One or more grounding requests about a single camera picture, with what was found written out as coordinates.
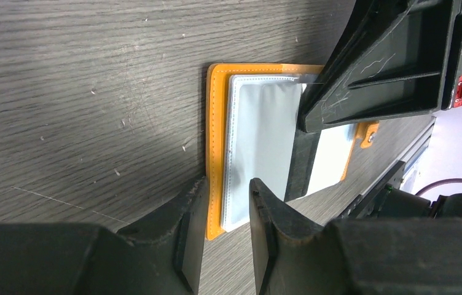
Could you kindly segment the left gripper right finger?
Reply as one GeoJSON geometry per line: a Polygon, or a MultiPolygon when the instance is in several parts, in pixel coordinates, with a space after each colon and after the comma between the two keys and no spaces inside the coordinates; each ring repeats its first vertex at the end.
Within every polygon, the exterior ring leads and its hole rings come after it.
{"type": "Polygon", "coordinates": [[[461,218],[320,226],[259,178],[249,199],[257,294],[462,294],[461,218]]]}

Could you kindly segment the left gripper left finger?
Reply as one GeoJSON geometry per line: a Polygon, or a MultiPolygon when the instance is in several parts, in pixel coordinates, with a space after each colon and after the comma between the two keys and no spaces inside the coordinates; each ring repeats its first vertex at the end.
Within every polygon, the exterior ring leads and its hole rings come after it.
{"type": "Polygon", "coordinates": [[[0,294],[197,294],[204,176],[113,232],[97,224],[0,224],[0,294]]]}

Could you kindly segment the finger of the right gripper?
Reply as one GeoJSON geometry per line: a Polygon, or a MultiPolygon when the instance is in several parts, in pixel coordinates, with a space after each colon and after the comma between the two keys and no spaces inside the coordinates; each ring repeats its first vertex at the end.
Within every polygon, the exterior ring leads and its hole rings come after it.
{"type": "Polygon", "coordinates": [[[356,1],[346,28],[303,97],[306,133],[440,110],[462,1],[356,1]]]}

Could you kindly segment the orange card holder wallet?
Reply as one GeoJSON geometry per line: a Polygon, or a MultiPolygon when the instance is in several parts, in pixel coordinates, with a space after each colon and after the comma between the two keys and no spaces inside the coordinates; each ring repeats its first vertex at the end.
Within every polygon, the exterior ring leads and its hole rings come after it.
{"type": "Polygon", "coordinates": [[[282,201],[309,196],[345,179],[355,144],[369,148],[378,121],[312,135],[296,163],[300,98],[315,84],[318,65],[216,63],[206,78],[206,237],[213,240],[249,221],[249,182],[260,178],[282,201]]]}

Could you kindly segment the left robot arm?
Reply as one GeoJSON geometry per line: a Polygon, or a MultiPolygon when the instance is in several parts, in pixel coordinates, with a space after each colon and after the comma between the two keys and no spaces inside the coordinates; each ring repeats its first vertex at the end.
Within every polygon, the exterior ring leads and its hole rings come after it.
{"type": "MultiPolygon", "coordinates": [[[[325,226],[258,178],[248,195],[257,294],[462,294],[462,194],[384,186],[325,226]]],[[[208,202],[198,177],[117,232],[0,224],[0,294],[197,294],[208,202]]]]}

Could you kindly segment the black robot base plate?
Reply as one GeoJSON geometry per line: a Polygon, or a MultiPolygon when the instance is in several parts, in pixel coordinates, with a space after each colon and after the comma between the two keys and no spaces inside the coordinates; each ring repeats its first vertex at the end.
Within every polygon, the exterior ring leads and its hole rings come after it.
{"type": "Polygon", "coordinates": [[[399,189],[404,176],[406,163],[397,161],[386,173],[368,188],[359,194],[338,216],[339,219],[370,218],[378,215],[380,207],[388,191],[399,189]]]}

